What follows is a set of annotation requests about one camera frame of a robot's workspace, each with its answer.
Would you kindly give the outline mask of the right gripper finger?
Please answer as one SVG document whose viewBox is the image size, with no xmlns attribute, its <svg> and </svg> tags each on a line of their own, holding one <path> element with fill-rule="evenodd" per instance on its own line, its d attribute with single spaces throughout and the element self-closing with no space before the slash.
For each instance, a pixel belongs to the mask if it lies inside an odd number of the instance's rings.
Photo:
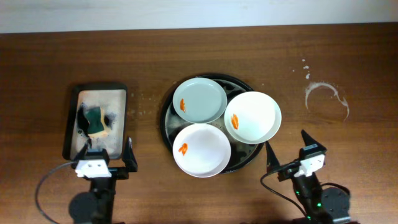
<svg viewBox="0 0 398 224">
<path fill-rule="evenodd" d="M 267 154 L 267 160 L 266 160 L 267 173 L 273 173 L 280 167 L 280 163 L 268 141 L 265 142 L 265 146 Z"/>
<path fill-rule="evenodd" d="M 302 139 L 304 141 L 304 147 L 302 148 L 304 151 L 315 150 L 322 151 L 323 145 L 321 145 L 318 141 L 314 140 L 304 129 L 301 130 Z"/>
</svg>

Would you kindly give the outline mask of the grey-blue plate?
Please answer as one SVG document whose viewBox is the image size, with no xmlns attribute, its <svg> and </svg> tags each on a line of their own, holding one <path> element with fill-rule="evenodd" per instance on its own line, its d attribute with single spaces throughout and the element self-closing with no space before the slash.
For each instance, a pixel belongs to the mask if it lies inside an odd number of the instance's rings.
<svg viewBox="0 0 398 224">
<path fill-rule="evenodd" d="M 190 123 L 210 123 L 218 119 L 224 113 L 227 102 L 221 85 L 202 77 L 184 81 L 172 97 L 176 113 Z"/>
</svg>

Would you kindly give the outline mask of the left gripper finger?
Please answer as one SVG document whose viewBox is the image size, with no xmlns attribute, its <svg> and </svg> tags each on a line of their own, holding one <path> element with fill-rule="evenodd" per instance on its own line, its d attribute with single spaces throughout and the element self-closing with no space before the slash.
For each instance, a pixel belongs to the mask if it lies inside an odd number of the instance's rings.
<svg viewBox="0 0 398 224">
<path fill-rule="evenodd" d="M 74 157 L 73 161 L 77 162 L 79 160 L 82 160 L 87 152 L 87 150 L 91 147 L 91 139 L 88 139 L 83 147 L 80 149 L 78 154 Z"/>
<path fill-rule="evenodd" d="M 128 172 L 137 172 L 138 166 L 132 150 L 132 139 L 130 137 L 126 139 L 122 161 Z"/>
</svg>

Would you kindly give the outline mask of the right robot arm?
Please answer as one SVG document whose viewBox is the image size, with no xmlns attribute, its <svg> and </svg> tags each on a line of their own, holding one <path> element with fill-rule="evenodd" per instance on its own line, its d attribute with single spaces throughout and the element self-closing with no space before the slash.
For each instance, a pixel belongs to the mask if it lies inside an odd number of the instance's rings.
<svg viewBox="0 0 398 224">
<path fill-rule="evenodd" d="M 316 171 L 325 165 L 327 148 L 314 140 L 306 131 L 301 131 L 304 147 L 299 150 L 298 158 L 281 165 L 268 141 L 265 142 L 267 152 L 267 172 L 260 178 L 261 185 L 294 204 L 302 218 L 292 220 L 293 223 L 351 223 L 349 215 L 351 192 L 348 188 L 336 183 L 321 183 Z M 264 183 L 264 179 L 277 174 L 279 182 L 289 180 L 298 202 L 277 192 Z"/>
</svg>

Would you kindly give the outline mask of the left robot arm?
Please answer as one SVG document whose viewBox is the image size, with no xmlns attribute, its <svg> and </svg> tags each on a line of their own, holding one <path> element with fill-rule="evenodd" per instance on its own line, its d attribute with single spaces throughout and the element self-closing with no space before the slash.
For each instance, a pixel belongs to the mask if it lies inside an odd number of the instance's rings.
<svg viewBox="0 0 398 224">
<path fill-rule="evenodd" d="M 127 138 L 123 150 L 123 167 L 109 167 L 109 156 L 102 151 L 89 150 L 86 143 L 74 158 L 75 172 L 90 182 L 87 192 L 78 193 L 69 204 L 69 215 L 74 223 L 111 223 L 116 182 L 127 180 L 131 172 L 137 172 L 137 162 L 132 150 L 132 139 Z"/>
</svg>

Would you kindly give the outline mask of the green yellow sponge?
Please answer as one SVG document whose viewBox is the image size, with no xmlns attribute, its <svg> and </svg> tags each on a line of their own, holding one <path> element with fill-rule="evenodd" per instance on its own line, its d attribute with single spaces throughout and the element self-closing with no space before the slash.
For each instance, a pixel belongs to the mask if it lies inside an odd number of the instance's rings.
<svg viewBox="0 0 398 224">
<path fill-rule="evenodd" d="M 103 138 L 109 134 L 105 123 L 105 112 L 101 107 L 89 108 L 83 113 L 88 122 L 87 134 L 90 138 Z"/>
</svg>

